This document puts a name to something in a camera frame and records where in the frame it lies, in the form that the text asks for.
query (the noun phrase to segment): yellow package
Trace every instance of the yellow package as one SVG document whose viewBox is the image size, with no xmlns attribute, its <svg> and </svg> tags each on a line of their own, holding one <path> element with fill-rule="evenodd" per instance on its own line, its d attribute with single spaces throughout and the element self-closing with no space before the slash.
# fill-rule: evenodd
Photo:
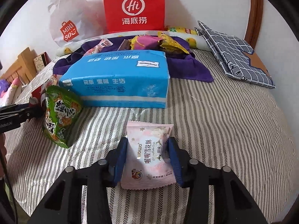
<svg viewBox="0 0 299 224">
<path fill-rule="evenodd" d="M 138 38 L 138 35 L 135 36 L 134 38 L 130 39 L 130 41 L 131 41 L 131 49 L 134 49 L 135 43 L 137 42 L 137 38 Z"/>
<path fill-rule="evenodd" d="M 189 52 L 183 46 L 181 46 L 173 38 L 164 34 L 163 32 L 159 31 L 158 37 L 163 39 L 160 47 L 162 48 L 162 51 L 164 51 L 165 53 L 179 54 L 184 52 L 186 54 L 189 54 Z"/>
<path fill-rule="evenodd" d="M 167 31 L 198 35 L 195 30 L 182 28 L 182 27 L 167 27 Z"/>
</svg>

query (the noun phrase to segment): pink snack packet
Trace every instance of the pink snack packet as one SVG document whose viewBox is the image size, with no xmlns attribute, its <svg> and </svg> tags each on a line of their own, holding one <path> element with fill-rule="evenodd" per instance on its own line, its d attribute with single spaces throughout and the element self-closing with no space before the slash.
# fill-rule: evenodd
<svg viewBox="0 0 299 224">
<path fill-rule="evenodd" d="M 162 157 L 173 125 L 130 121 L 126 163 L 121 179 L 123 189 L 153 189 L 176 182 L 170 163 Z"/>
<path fill-rule="evenodd" d="M 150 35 L 137 36 L 132 49 L 136 49 L 136 50 L 153 49 L 154 50 L 159 46 L 160 40 L 163 40 L 163 38 L 153 37 Z"/>
<path fill-rule="evenodd" d="M 104 47 L 112 46 L 113 43 L 108 39 L 102 39 L 95 47 L 88 50 L 83 56 L 100 53 Z"/>
</svg>

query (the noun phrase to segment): small box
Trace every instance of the small box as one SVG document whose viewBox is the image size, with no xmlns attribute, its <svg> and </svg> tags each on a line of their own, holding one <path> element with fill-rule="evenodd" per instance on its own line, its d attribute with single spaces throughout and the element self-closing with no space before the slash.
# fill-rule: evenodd
<svg viewBox="0 0 299 224">
<path fill-rule="evenodd" d="M 37 73 L 39 73 L 48 64 L 47 63 L 47 54 L 46 54 L 46 52 L 44 52 L 44 53 L 38 55 L 37 57 L 35 57 L 33 59 L 33 62 L 34 62 L 35 69 L 36 69 Z"/>
<path fill-rule="evenodd" d="M 169 79 L 164 52 L 125 50 L 83 56 L 59 85 L 85 106 L 165 108 Z"/>
</svg>

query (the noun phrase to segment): purple cloth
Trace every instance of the purple cloth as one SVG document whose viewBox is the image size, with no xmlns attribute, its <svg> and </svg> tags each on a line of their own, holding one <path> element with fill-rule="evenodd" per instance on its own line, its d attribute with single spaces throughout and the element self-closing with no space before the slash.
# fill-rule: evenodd
<svg viewBox="0 0 299 224">
<path fill-rule="evenodd" d="M 9 87 L 10 87 L 10 83 L 4 79 L 1 79 L 0 80 L 0 95 L 3 91 L 6 92 Z"/>
<path fill-rule="evenodd" d="M 112 46 L 105 47 L 101 52 L 117 51 L 124 39 L 132 39 L 134 36 L 123 36 L 109 38 L 113 43 Z M 204 82 L 214 81 L 210 71 L 197 59 L 194 58 L 194 53 L 190 50 L 189 43 L 180 37 L 172 37 L 175 41 L 181 44 L 188 52 L 189 55 L 181 54 L 177 58 L 167 56 L 167 64 L 169 75 L 171 78 L 191 79 Z M 89 41 L 81 45 L 74 53 L 67 58 L 60 59 L 53 67 L 53 74 L 63 75 L 71 67 L 72 64 L 82 58 L 82 56 L 89 49 L 95 47 L 101 39 Z"/>
</svg>

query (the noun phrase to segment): white paper bag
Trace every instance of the white paper bag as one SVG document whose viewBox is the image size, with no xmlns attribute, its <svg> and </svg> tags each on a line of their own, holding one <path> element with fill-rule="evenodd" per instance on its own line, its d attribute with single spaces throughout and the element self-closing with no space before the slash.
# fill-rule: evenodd
<svg viewBox="0 0 299 224">
<path fill-rule="evenodd" d="M 103 34 L 98 14 L 86 0 L 51 0 L 50 33 L 53 40 L 64 46 L 71 42 Z"/>
</svg>

